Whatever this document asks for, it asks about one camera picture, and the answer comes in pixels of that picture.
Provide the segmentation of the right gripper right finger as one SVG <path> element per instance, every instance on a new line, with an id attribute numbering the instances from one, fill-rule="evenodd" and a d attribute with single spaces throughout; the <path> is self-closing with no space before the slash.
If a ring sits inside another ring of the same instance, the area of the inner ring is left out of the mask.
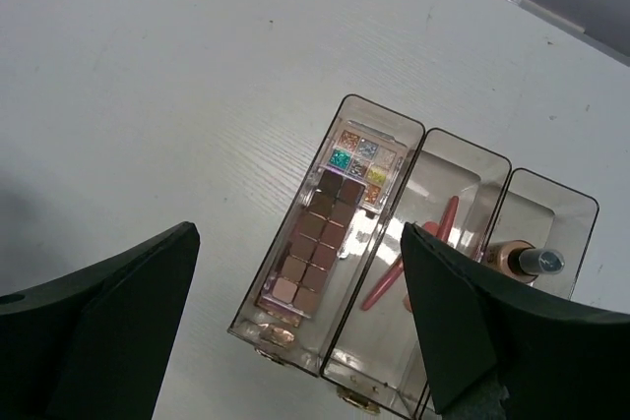
<path id="1" fill-rule="evenodd" d="M 474 262 L 420 227 L 401 249 L 434 411 L 445 419 L 625 419 L 629 318 Z"/>

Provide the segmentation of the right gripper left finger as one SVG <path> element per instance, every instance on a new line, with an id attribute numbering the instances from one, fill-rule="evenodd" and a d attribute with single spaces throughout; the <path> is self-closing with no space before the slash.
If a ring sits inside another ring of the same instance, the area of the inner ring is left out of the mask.
<path id="1" fill-rule="evenodd" d="M 152 418 L 198 254 L 196 226 L 181 222 L 2 296 L 2 418 Z"/>

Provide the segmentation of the foundation bottle with pump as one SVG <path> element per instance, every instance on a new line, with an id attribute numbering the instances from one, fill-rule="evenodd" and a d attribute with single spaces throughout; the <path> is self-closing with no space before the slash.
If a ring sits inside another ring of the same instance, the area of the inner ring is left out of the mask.
<path id="1" fill-rule="evenodd" d="M 529 286 L 541 276 L 558 275 L 565 269 L 565 260 L 559 251 L 535 247 L 525 240 L 489 244 L 481 262 Z"/>

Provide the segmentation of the pink makeup brush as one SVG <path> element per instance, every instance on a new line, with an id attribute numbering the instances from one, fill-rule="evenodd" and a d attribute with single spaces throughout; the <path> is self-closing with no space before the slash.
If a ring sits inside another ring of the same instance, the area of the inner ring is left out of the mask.
<path id="1" fill-rule="evenodd" d="M 382 274 L 380 279 L 372 287 L 368 295 L 363 300 L 360 309 L 362 311 L 370 310 L 383 295 L 393 286 L 397 279 L 404 273 L 404 261 L 402 257 L 398 257 L 395 262 L 388 267 Z"/>

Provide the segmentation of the orange makeup brush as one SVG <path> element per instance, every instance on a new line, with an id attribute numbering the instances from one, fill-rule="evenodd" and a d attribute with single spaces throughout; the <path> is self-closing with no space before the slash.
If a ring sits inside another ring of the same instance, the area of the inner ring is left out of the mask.
<path id="1" fill-rule="evenodd" d="M 447 243 L 454 227 L 459 202 L 460 198 L 458 196 L 451 197 L 444 208 L 440 221 L 427 221 L 422 225 L 422 229 L 440 241 Z"/>

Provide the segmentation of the silver eyeshadow palette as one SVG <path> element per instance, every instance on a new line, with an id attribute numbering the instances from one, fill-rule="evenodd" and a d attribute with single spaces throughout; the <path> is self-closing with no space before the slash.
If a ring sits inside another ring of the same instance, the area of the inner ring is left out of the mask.
<path id="1" fill-rule="evenodd" d="M 363 190 L 337 172 L 321 172 L 263 284 L 260 308 L 294 326 L 316 314 Z"/>

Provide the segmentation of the colourful square eyeshadow palette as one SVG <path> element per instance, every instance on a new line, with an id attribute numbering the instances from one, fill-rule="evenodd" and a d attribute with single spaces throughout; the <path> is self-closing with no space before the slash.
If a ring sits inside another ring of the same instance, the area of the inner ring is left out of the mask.
<path id="1" fill-rule="evenodd" d="M 393 136 L 352 120 L 334 128 L 323 165 L 364 188 L 358 203 L 380 213 L 389 197 L 408 148 Z"/>

